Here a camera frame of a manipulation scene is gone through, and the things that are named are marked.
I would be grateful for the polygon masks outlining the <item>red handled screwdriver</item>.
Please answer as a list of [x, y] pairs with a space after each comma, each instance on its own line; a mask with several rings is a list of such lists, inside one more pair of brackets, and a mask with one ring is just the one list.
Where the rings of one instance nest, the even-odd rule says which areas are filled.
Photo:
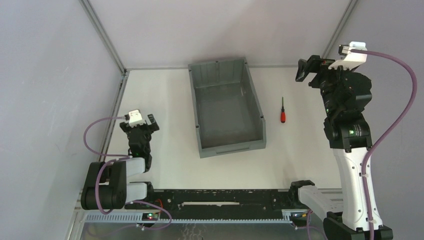
[[285, 106], [284, 106], [284, 98], [281, 98], [281, 113], [280, 113], [280, 122], [285, 123], [286, 122], [286, 113], [285, 113]]

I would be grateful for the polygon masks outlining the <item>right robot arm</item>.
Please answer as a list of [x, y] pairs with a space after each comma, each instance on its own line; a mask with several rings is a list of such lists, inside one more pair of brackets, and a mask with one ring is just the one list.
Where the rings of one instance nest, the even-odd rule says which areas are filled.
[[289, 199], [306, 206], [323, 222], [328, 240], [391, 240], [393, 231], [383, 224], [373, 193], [371, 163], [364, 161], [373, 143], [362, 112], [372, 100], [372, 82], [342, 61], [312, 55], [298, 61], [295, 80], [308, 74], [309, 86], [320, 91], [326, 113], [324, 133], [337, 162], [342, 204], [321, 193], [310, 180], [294, 181]]

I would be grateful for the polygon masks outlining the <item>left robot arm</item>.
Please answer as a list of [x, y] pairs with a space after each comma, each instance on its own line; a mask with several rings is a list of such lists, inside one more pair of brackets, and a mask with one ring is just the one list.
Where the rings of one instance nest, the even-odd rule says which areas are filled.
[[129, 201], [132, 190], [127, 179], [148, 172], [152, 165], [152, 134], [160, 127], [153, 114], [144, 119], [138, 110], [120, 116], [119, 127], [128, 140], [127, 154], [111, 154], [108, 162], [92, 162], [84, 182], [80, 203], [84, 210], [108, 214]]

